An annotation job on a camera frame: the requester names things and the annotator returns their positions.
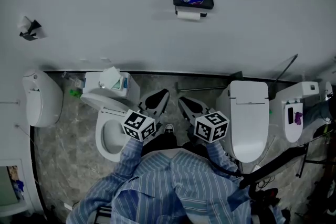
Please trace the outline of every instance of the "toilet bowl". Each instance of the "toilet bowl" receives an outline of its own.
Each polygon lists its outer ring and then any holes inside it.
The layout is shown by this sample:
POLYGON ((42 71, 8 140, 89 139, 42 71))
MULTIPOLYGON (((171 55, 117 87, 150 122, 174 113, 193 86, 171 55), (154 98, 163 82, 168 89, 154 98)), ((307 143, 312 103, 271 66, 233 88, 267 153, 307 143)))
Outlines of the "toilet bowl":
POLYGON ((81 100, 99 111, 96 124, 99 153, 112 162, 119 162, 121 151, 130 139, 121 126, 129 108, 119 101, 95 93, 83 93, 81 100))
POLYGON ((22 78, 27 97, 26 114, 30 126, 55 124, 62 111, 63 92, 46 73, 30 69, 22 78))

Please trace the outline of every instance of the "gray floor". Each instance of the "gray floor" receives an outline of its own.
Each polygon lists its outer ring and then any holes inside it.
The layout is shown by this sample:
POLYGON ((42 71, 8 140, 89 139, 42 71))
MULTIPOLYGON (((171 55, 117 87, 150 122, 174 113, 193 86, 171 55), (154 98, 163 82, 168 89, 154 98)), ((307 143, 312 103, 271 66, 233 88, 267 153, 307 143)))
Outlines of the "gray floor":
MULTIPOLYGON (((64 208, 64 203, 72 205, 78 202, 100 177, 113 171, 114 163, 102 157, 96 148, 95 127, 98 112, 69 94, 70 89, 75 88, 71 81, 62 79, 58 74, 50 76, 64 91, 63 109, 60 120, 54 126, 36 129, 35 157, 39 184, 46 206, 50 209, 54 205, 56 216, 65 222, 69 211, 64 208)), ((177 107, 178 98, 193 97, 214 107, 215 100, 222 90, 177 94, 174 88, 175 82, 179 82, 181 88, 226 85, 225 80, 218 78, 138 74, 133 75, 133 78, 141 87, 141 94, 162 88, 170 91, 170 101, 163 117, 163 123, 174 124, 179 145, 188 141, 185 130, 189 124, 183 119, 177 107)), ((277 87, 282 89, 286 85, 278 84, 277 87)), ((314 122, 314 125, 305 130, 299 141, 294 144, 275 137, 270 131, 264 153, 255 162, 243 164, 244 173, 250 173, 255 164, 260 166, 267 164, 291 146, 310 141, 316 127, 322 124, 324 124, 323 121, 314 122)), ((311 143, 310 158, 324 158, 327 148, 324 143, 324 138, 311 143)), ((291 210, 293 223, 300 221, 293 213, 306 211, 306 197, 313 190, 313 183, 323 174, 321 165, 307 164, 303 177, 298 178, 296 173, 299 168, 300 162, 296 162, 278 174, 275 180, 266 187, 279 189, 278 196, 281 198, 279 205, 282 209, 287 207, 291 210)))

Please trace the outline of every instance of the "wall-mounted holder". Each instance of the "wall-mounted holder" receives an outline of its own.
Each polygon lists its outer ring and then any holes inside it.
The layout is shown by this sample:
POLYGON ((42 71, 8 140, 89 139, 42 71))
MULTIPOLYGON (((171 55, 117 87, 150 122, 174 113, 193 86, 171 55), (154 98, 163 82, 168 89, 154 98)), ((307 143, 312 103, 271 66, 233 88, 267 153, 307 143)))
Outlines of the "wall-mounted holder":
POLYGON ((204 0, 201 4, 188 4, 181 0, 173 0, 175 5, 175 14, 179 19, 199 20, 206 17, 207 13, 199 12, 197 9, 213 9, 214 0, 204 0), (178 7, 185 7, 186 10, 179 10, 178 7))
POLYGON ((27 17, 24 17, 21 21, 21 24, 18 26, 18 28, 21 30, 20 36, 28 41, 41 38, 36 33, 36 30, 41 27, 41 24, 39 24, 36 20, 31 22, 27 17))

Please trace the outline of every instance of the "toilet seat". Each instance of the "toilet seat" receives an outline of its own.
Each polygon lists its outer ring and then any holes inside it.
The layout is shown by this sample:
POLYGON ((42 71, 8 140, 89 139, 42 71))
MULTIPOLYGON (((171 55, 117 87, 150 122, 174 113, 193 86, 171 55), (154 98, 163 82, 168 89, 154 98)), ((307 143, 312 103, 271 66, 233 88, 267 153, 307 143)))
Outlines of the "toilet seat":
POLYGON ((123 132, 121 122, 128 107, 114 99, 84 93, 81 100, 99 111, 96 123, 96 146, 106 159, 119 162, 120 154, 130 137, 123 132))

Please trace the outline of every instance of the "person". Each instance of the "person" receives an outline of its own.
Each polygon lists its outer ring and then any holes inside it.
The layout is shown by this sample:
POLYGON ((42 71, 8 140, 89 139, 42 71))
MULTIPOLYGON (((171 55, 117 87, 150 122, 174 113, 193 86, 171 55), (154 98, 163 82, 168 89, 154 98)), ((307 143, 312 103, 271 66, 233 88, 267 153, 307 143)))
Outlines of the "person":
MULTIPOLYGON (((238 170, 219 141, 178 147, 172 124, 145 146, 130 139, 113 173, 91 187, 66 223, 88 223, 98 208, 111 206, 111 223, 250 224, 248 188, 239 189, 241 178, 220 172, 204 154, 226 170, 238 170)), ((276 223, 284 223, 280 209, 272 210, 276 223)))

